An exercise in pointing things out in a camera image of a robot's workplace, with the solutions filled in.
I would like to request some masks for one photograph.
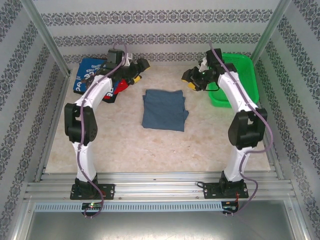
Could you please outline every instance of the metal floor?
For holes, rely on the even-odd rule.
[[[35,212],[28,240],[292,240],[282,201],[254,201],[239,215],[220,212]]]

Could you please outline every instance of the folded towel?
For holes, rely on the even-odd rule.
[[[142,97],[144,128],[185,131],[185,120],[189,112],[185,109],[186,98],[181,90],[169,92],[147,89]]]

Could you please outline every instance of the aluminum frame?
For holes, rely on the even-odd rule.
[[[274,10],[270,21],[268,22],[266,28],[263,31],[262,36],[259,39],[253,53],[251,54],[251,60],[253,65],[256,65],[257,61],[259,60],[261,54],[263,53],[265,46],[267,45],[270,37],[272,36],[273,32],[275,31],[280,19],[286,12],[291,0],[280,0],[276,9]]]
[[[272,163],[270,168],[270,171],[246,172],[248,177],[257,180],[259,184],[256,197],[252,200],[282,200],[285,203],[295,239],[309,240],[310,235],[302,217],[291,180],[279,179],[276,168]],[[220,174],[220,172],[98,173],[98,176],[100,183],[114,183],[116,185],[114,200],[107,200],[105,201],[106,204],[198,203],[200,205],[201,203],[218,204],[221,201],[228,200],[204,199],[203,190],[196,185],[196,182],[199,181],[217,182]],[[90,200],[70,200],[71,185],[74,183],[75,176],[75,173],[44,173],[40,182],[28,183],[11,240],[26,239],[37,204],[57,203],[59,206],[67,206],[71,203],[91,202]],[[247,182],[247,188],[249,193],[252,193],[255,185]],[[70,208],[66,207],[65,210],[59,209],[57,212],[74,212],[74,210],[68,209]]]
[[[38,30],[39,34],[41,35],[44,43],[50,50],[53,58],[55,59],[56,63],[58,64],[60,70],[63,74],[67,75],[70,73],[70,69],[61,54],[54,38],[50,34],[43,18],[41,17],[40,13],[38,12],[33,0],[21,0],[21,3],[28,13],[29,17],[31,18],[33,24],[35,25],[36,29]]]
[[[261,108],[260,102],[257,103],[257,106],[259,108]],[[262,140],[264,147],[269,146],[270,138],[271,138],[271,136],[270,136],[269,131],[265,131],[264,132],[264,136],[263,136],[263,140]],[[266,157],[269,160],[269,164],[274,166],[276,174],[278,176],[278,179],[284,180],[285,177],[284,177],[284,174],[283,174],[282,169],[280,167],[279,159],[277,158],[277,154],[276,154],[275,149],[273,148],[273,146],[265,154],[266,154]]]
[[[54,118],[52,120],[53,125],[49,131],[49,137],[48,137],[48,142],[44,148],[44,155],[42,157],[42,160],[40,162],[39,168],[38,168],[38,172],[36,173],[35,176],[35,182],[39,182],[41,180],[41,176],[43,174],[43,172],[45,171],[45,166],[48,163],[49,160],[49,156],[50,156],[50,152],[51,152],[51,148],[52,145],[54,143],[54,139],[55,139],[55,135],[56,135],[56,131],[57,131],[57,127],[58,127],[58,123],[59,123],[59,119],[61,116],[61,112],[62,109],[64,107],[64,101],[67,95],[67,90],[68,90],[68,86],[70,83],[70,79],[71,79],[71,73],[68,73],[65,76],[64,79],[64,83],[63,83],[63,87],[62,87],[62,93],[60,94],[60,97],[58,99],[58,103],[57,103],[57,108],[56,108],[56,112],[54,115]]]

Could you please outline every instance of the mounting plate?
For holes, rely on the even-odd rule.
[[[115,185],[114,184],[98,184],[98,188],[102,191],[104,200],[113,200],[115,196]],[[80,189],[73,184],[70,194],[71,200],[99,200],[101,199],[100,194],[97,193],[93,197],[82,195]]]
[[[199,185],[203,189],[203,195],[205,199],[247,199],[249,197],[247,185],[243,183],[241,188],[226,189],[224,193],[221,191],[220,184],[218,182],[203,182],[203,186]]]

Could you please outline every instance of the patterned wallpaper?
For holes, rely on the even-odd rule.
[[[45,24],[68,64],[105,56],[124,41],[153,64],[194,62],[208,41],[224,52],[251,53],[279,0],[36,0]]]
[[[319,2],[292,1],[256,64],[276,155],[312,239],[320,239]]]
[[[20,1],[2,1],[0,14],[0,240],[4,240],[23,186],[34,180],[64,76]]]

